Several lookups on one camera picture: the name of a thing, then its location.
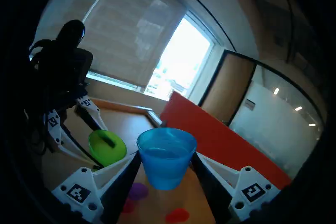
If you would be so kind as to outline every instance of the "glass wall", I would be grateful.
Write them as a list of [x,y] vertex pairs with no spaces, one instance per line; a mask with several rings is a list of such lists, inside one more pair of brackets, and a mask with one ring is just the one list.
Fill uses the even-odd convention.
[[319,140],[323,123],[297,88],[257,66],[229,127],[294,178]]

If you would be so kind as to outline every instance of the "red panel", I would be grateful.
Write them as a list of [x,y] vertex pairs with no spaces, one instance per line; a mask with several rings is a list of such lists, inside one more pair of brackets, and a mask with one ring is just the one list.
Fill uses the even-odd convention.
[[277,188],[282,189],[291,179],[268,157],[230,130],[219,120],[174,92],[160,116],[167,126],[182,129],[197,140],[201,154],[239,170],[252,166]]

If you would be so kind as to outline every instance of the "window blind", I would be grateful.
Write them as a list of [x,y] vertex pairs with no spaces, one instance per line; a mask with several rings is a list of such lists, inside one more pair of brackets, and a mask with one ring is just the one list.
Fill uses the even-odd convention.
[[99,0],[80,44],[91,71],[145,87],[185,13],[177,0]]

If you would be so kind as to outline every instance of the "table surface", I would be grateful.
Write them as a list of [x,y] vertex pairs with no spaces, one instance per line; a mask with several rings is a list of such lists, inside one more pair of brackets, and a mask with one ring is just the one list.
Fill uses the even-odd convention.
[[[74,113],[73,108],[68,109],[67,114],[65,125],[79,144],[89,151],[88,136],[92,130]],[[101,117],[108,129],[125,142],[127,155],[137,151],[138,136],[153,128],[148,118],[142,114],[101,109]],[[47,150],[42,158],[42,176],[46,188],[53,190],[81,166],[87,167],[87,164],[60,153],[51,154]],[[142,165],[134,182],[144,184],[149,194],[145,199],[135,202],[132,213],[122,213],[118,223],[165,223],[166,214],[176,208],[184,208],[189,212],[190,217],[185,223],[215,223],[197,176],[190,168],[174,190],[161,191],[153,188]]]

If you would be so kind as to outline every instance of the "green plastic lid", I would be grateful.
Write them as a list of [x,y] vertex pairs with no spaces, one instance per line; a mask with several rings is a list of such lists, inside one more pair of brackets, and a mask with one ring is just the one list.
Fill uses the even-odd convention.
[[127,148],[119,136],[108,130],[96,130],[89,135],[92,156],[103,166],[109,166],[126,156]]

